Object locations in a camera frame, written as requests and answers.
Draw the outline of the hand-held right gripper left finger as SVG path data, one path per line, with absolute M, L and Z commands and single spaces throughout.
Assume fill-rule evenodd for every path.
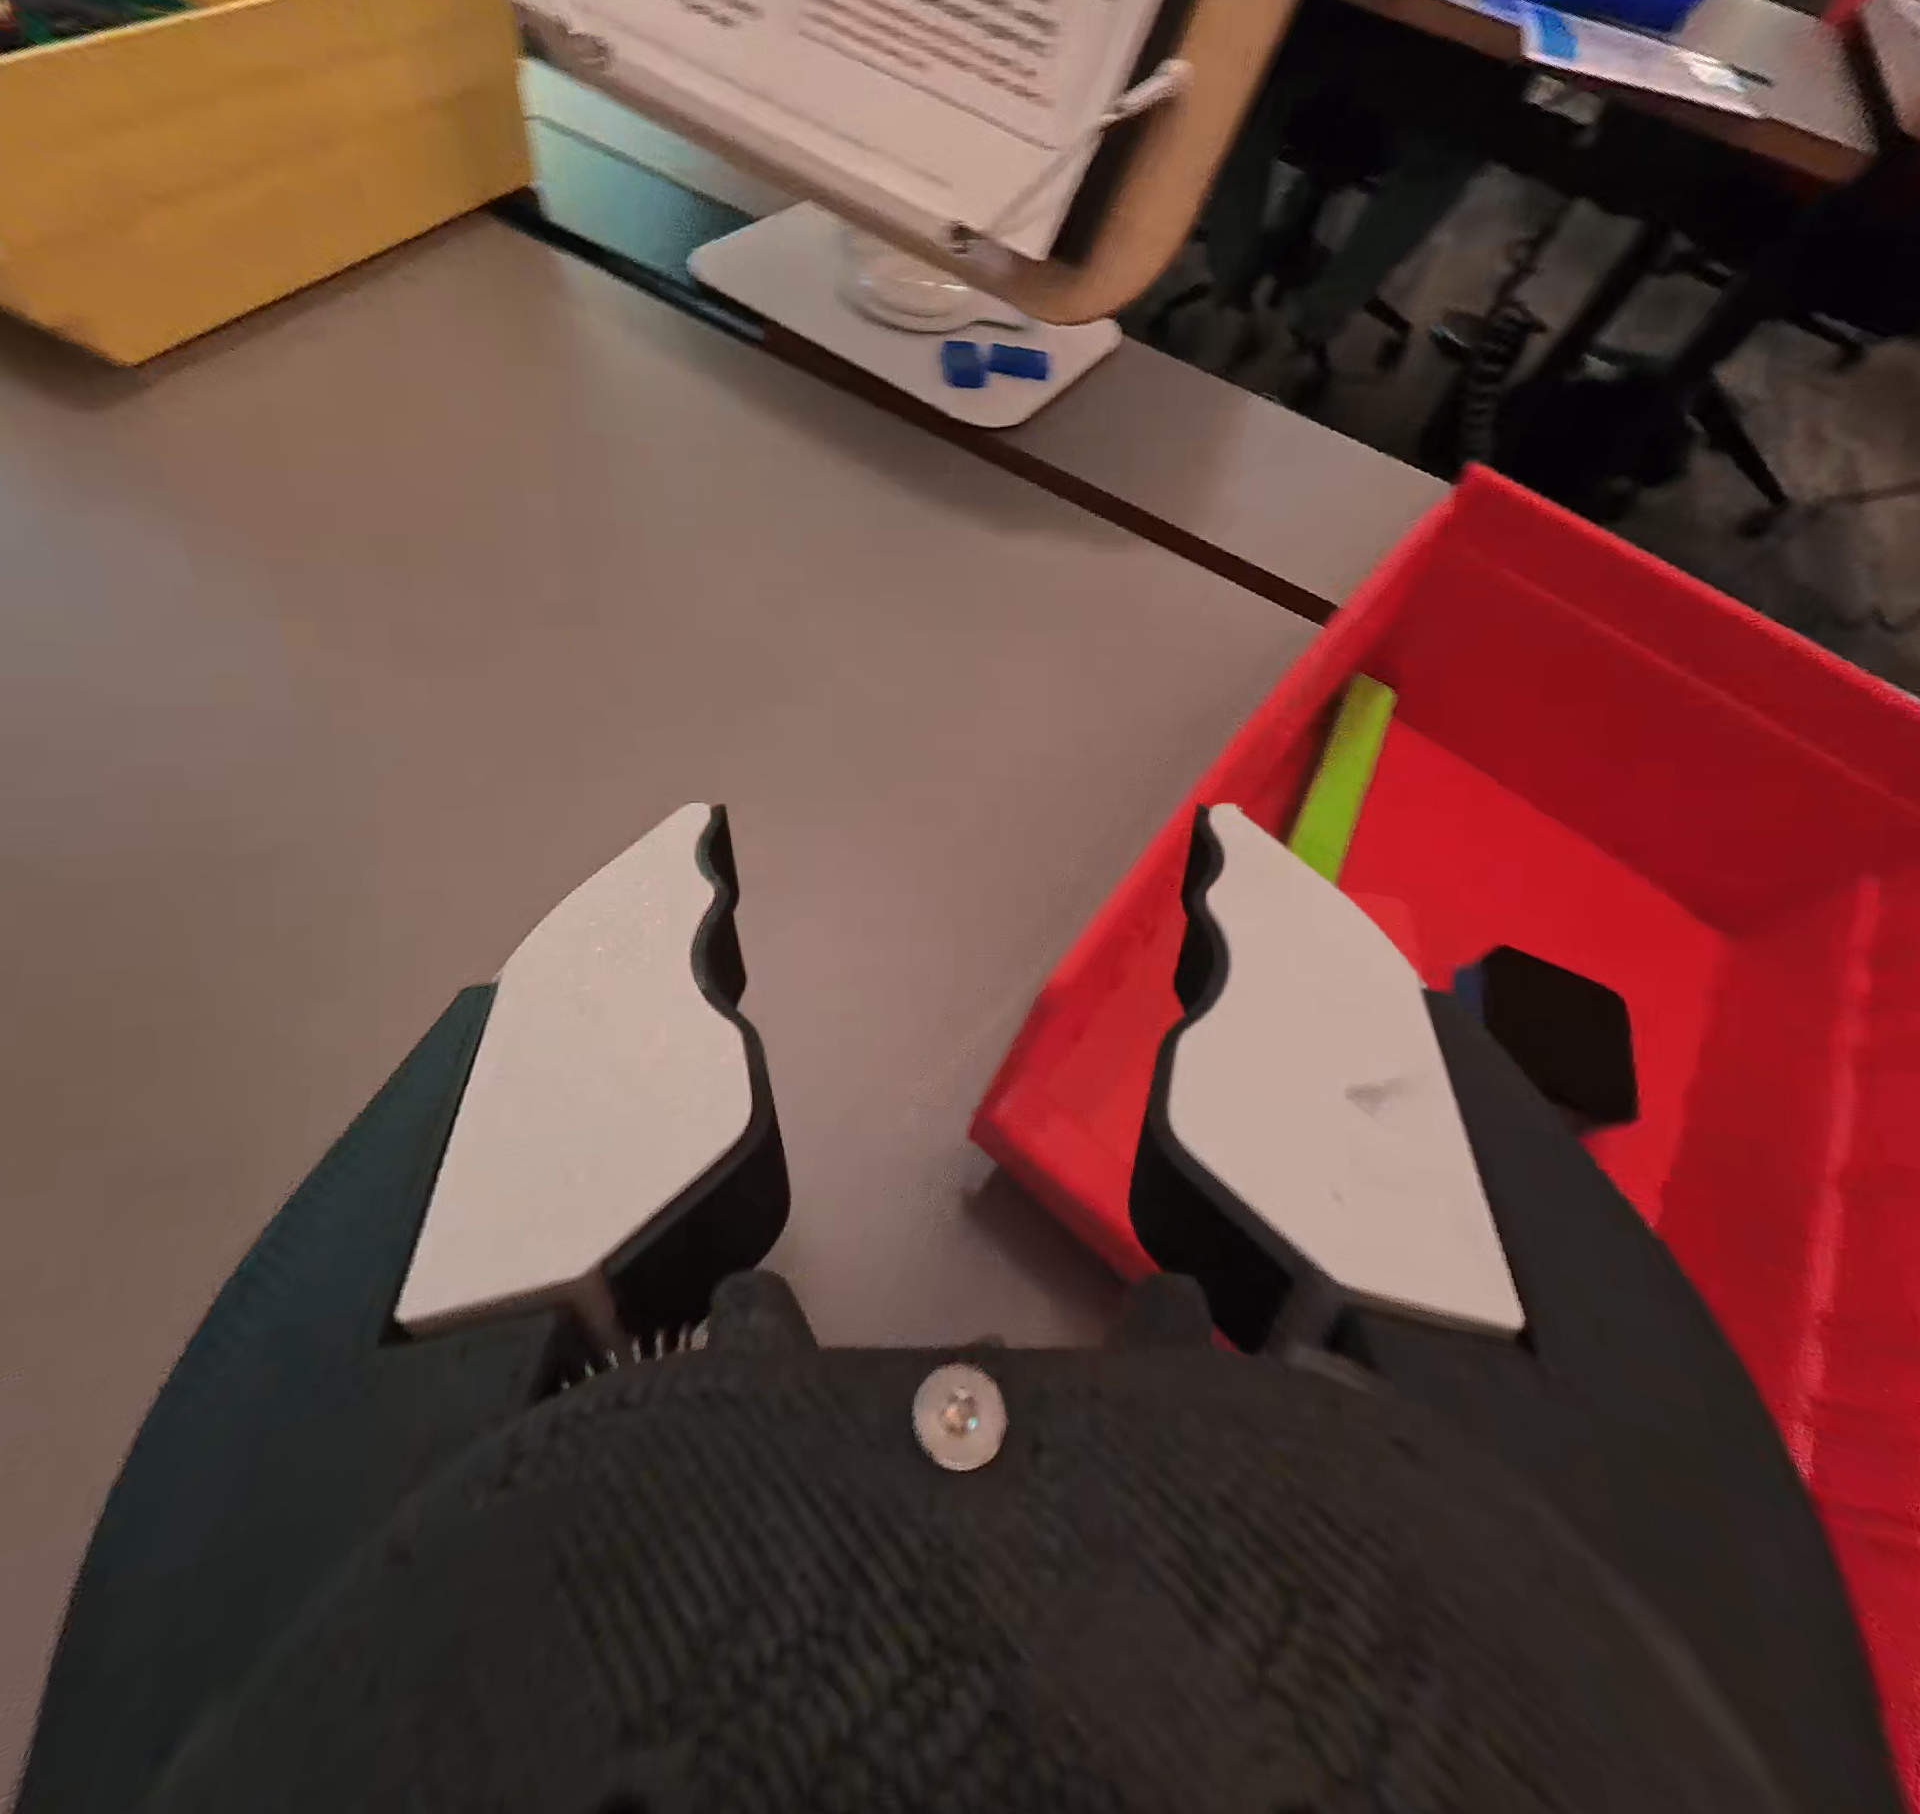
M 414 1338 L 558 1313 L 592 1356 L 665 1350 L 776 1247 L 790 1176 L 723 805 L 668 814 L 494 983 L 398 1292 Z

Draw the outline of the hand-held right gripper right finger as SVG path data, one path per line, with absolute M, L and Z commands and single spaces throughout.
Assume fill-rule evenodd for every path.
M 1325 1346 L 1349 1310 L 1510 1342 L 1524 1299 L 1420 975 L 1238 806 L 1195 809 L 1179 1012 L 1128 1220 L 1238 1353 Z

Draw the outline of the red bin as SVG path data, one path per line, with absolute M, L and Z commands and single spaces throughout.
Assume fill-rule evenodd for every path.
M 1818 1509 L 1916 1808 L 1916 703 L 1488 472 L 1414 524 L 1040 987 L 971 1142 L 1126 1276 L 1200 806 L 1292 824 L 1336 700 L 1395 689 L 1341 887 L 1422 973 L 1617 992 L 1596 1163 L 1678 1257 Z

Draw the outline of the yellow bin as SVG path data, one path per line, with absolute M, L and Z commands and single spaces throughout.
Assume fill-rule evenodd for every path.
M 117 366 L 532 181 L 508 0 L 183 0 L 5 52 L 3 306 Z

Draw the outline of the black hexagonal block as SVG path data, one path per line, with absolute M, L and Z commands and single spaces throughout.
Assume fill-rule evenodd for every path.
M 1456 967 L 1453 994 L 1575 1131 L 1637 1120 L 1634 1029 L 1617 990 L 1502 944 Z

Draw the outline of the green strip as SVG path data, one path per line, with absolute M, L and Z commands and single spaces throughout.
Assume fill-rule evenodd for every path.
M 1292 820 L 1286 849 L 1332 887 L 1356 840 L 1395 705 L 1395 689 L 1368 676 L 1348 681 Z

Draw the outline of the white stand base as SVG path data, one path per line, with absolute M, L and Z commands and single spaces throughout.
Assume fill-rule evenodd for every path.
M 841 369 L 873 377 L 893 392 L 971 429 L 1011 431 L 1028 425 L 1121 344 L 1121 326 L 1111 318 L 1058 326 L 1033 319 L 981 291 L 979 319 L 953 335 L 919 336 L 882 328 L 849 312 L 838 297 L 841 225 L 814 205 L 791 205 L 704 242 L 690 254 L 690 267 L 703 289 L 821 350 Z M 1045 385 L 989 379 L 979 390 L 950 389 L 941 379 L 942 339 L 973 339 L 979 344 L 1004 339 L 1043 346 L 1054 358 L 1054 379 Z

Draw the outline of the wooden instruction board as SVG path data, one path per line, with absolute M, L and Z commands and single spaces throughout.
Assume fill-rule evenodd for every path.
M 508 0 L 534 52 L 1011 309 L 1187 242 L 1300 0 Z

